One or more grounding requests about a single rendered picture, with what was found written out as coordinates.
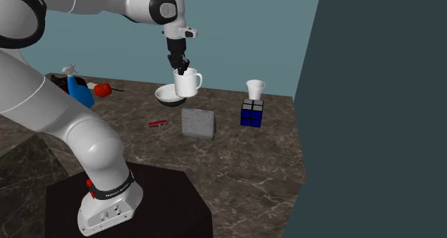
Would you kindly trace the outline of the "blue and grey puzzle cube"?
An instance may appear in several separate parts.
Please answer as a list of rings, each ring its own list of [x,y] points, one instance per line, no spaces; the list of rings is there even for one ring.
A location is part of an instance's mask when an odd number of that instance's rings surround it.
[[[262,100],[244,99],[241,106],[240,125],[260,128],[264,111]]]

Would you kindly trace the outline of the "dark robot stand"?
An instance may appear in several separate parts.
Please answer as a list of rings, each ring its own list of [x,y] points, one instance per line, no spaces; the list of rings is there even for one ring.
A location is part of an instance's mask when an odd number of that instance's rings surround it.
[[[212,214],[182,171],[128,163],[143,200],[133,218],[86,237],[77,224],[83,171],[47,187],[44,238],[213,238]]]

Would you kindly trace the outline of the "white mug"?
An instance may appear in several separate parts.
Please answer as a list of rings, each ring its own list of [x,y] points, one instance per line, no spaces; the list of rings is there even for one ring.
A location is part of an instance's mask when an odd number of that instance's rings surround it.
[[[196,69],[188,67],[182,75],[173,71],[175,93],[179,97],[193,97],[198,93],[203,83],[203,75]]]

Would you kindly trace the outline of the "grey speckled block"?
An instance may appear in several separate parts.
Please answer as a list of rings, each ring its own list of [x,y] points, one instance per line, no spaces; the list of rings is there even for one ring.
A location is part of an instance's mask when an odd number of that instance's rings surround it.
[[[182,134],[193,138],[213,140],[216,119],[213,111],[183,108],[181,111]]]

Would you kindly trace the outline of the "white paper cup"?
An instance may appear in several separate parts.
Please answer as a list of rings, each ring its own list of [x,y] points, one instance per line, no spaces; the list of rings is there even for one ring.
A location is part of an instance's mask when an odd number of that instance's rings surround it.
[[[260,100],[261,94],[266,86],[262,80],[248,80],[246,82],[247,91],[250,100]]]

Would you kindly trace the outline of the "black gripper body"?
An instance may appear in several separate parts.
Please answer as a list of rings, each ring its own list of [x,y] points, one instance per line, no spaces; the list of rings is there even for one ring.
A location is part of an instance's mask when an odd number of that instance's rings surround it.
[[[166,39],[169,51],[168,61],[172,67],[183,67],[186,64],[185,51],[186,40],[182,39]]]

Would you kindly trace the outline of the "white and black bowl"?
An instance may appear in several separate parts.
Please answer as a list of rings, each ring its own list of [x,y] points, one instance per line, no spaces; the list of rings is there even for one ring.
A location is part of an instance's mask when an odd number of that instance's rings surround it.
[[[168,107],[177,107],[187,101],[186,97],[179,97],[176,95],[174,84],[168,84],[159,87],[155,91],[155,96],[157,97],[160,104]]]

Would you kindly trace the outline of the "blue spray bottle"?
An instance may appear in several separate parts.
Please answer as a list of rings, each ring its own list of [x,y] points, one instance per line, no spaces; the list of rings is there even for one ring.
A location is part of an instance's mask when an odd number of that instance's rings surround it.
[[[76,73],[75,64],[64,67],[62,72],[67,76],[69,95],[87,108],[91,108],[95,104],[95,101],[90,89],[87,86],[79,85],[77,83],[74,76],[74,73]]]

